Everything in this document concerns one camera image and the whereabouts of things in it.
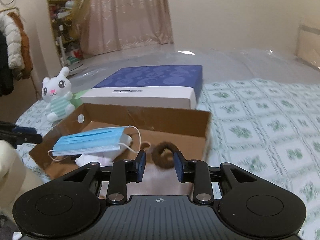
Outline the white cloth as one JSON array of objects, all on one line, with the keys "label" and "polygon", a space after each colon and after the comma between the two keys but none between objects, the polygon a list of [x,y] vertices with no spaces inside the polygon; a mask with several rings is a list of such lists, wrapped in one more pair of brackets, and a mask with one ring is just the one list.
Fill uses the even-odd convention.
[{"label": "white cloth", "polygon": [[124,134],[121,136],[120,139],[120,149],[119,150],[108,150],[103,153],[92,153],[92,154],[82,154],[80,157],[75,159],[75,163],[80,167],[84,166],[85,164],[96,162],[99,163],[100,166],[111,166],[113,164],[113,161],[120,156],[122,153],[124,153],[126,150],[129,150],[131,152],[135,152],[131,148],[131,144],[133,143],[132,138]]}]

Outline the blue surgical mask stack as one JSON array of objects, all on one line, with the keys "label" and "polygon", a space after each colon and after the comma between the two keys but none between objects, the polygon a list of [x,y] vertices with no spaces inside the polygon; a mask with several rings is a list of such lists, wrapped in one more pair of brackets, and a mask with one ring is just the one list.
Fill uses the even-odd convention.
[{"label": "blue surgical mask stack", "polygon": [[142,136],[135,126],[103,127],[60,137],[48,151],[48,156],[59,162],[57,157],[66,159],[68,156],[96,154],[114,160],[126,150],[137,153],[131,148],[133,139],[124,133],[127,128],[136,130],[141,144]]}]

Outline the brown hair scrunchie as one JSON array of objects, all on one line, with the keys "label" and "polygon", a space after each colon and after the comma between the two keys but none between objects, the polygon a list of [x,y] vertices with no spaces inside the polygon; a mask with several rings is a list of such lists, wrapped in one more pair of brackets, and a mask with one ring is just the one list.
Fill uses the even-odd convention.
[{"label": "brown hair scrunchie", "polygon": [[179,151],[178,147],[172,142],[161,142],[151,151],[152,161],[156,166],[163,169],[174,167],[173,155]]}]

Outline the cream thermos bottle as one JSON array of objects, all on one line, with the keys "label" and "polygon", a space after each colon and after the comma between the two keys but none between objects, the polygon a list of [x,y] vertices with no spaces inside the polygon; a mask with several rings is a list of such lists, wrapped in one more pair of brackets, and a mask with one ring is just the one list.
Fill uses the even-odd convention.
[{"label": "cream thermos bottle", "polygon": [[14,220],[12,208],[19,196],[43,184],[42,179],[24,166],[17,151],[7,141],[1,141],[0,149],[0,207],[10,220]]}]

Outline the brown cardboard tray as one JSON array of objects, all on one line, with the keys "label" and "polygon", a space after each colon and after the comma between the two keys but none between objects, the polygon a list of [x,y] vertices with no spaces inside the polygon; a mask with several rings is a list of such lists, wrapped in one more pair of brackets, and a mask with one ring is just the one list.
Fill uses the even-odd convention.
[{"label": "brown cardboard tray", "polygon": [[211,114],[192,109],[96,105],[84,103],[59,122],[36,145],[30,156],[52,179],[71,172],[77,165],[70,158],[53,161],[49,154],[61,136],[102,127],[125,127],[134,150],[139,142],[153,145],[167,141],[175,144],[184,157],[206,160],[210,145]]}]

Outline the white bunny plush toy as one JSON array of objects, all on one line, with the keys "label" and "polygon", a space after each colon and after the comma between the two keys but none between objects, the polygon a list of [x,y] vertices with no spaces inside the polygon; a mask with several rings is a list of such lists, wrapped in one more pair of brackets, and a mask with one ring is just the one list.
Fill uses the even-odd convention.
[{"label": "white bunny plush toy", "polygon": [[42,81],[42,98],[47,103],[46,111],[49,122],[56,122],[70,115],[75,106],[71,103],[72,84],[67,79],[69,68],[63,67],[58,76],[45,77]]}]

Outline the white puffer jacket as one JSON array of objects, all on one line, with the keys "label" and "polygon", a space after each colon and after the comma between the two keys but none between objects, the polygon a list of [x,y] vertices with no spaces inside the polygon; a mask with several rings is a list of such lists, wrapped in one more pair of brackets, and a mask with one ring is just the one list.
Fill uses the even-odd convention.
[{"label": "white puffer jacket", "polygon": [[9,69],[16,80],[29,79],[33,70],[29,37],[19,14],[1,11],[1,33],[7,44]]}]

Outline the blue white flat box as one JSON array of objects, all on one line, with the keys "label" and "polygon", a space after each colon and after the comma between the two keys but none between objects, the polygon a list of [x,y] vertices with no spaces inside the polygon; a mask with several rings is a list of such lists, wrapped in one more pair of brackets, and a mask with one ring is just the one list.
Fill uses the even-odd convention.
[{"label": "blue white flat box", "polygon": [[201,65],[121,68],[80,96],[83,103],[194,109],[203,84]]}]

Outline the bookshelf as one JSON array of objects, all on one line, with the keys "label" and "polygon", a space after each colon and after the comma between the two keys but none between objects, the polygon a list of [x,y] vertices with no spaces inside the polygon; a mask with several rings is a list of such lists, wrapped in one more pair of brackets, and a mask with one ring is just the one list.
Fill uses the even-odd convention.
[{"label": "bookshelf", "polygon": [[54,43],[61,65],[71,66],[81,61],[82,52],[72,27],[72,0],[47,0]]}]

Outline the standing fan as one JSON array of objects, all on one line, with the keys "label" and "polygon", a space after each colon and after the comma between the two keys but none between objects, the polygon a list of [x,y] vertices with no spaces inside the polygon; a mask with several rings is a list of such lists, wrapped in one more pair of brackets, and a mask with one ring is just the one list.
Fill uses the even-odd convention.
[{"label": "standing fan", "polygon": [[71,33],[68,33],[71,42],[74,40],[80,42],[82,33],[82,26],[89,14],[91,0],[68,0],[65,3],[64,11],[57,13],[59,23],[58,44],[62,56],[62,66],[68,67],[70,71],[75,71],[82,66],[81,60],[72,63],[68,58],[76,56],[67,56],[63,44],[63,30],[64,26],[71,27]]}]

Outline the pink curtain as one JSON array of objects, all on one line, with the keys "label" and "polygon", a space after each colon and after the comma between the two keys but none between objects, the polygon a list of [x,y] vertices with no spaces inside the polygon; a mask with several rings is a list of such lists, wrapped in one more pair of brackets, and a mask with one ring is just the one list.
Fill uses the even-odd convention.
[{"label": "pink curtain", "polygon": [[80,30],[88,55],[173,42],[168,0],[90,0]]}]

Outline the wooden headboard in plastic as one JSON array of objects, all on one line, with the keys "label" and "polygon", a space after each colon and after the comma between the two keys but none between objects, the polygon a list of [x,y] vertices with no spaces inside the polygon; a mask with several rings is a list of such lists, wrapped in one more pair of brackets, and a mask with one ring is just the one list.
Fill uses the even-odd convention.
[{"label": "wooden headboard in plastic", "polygon": [[299,61],[319,71],[319,22],[300,19],[295,55]]}]

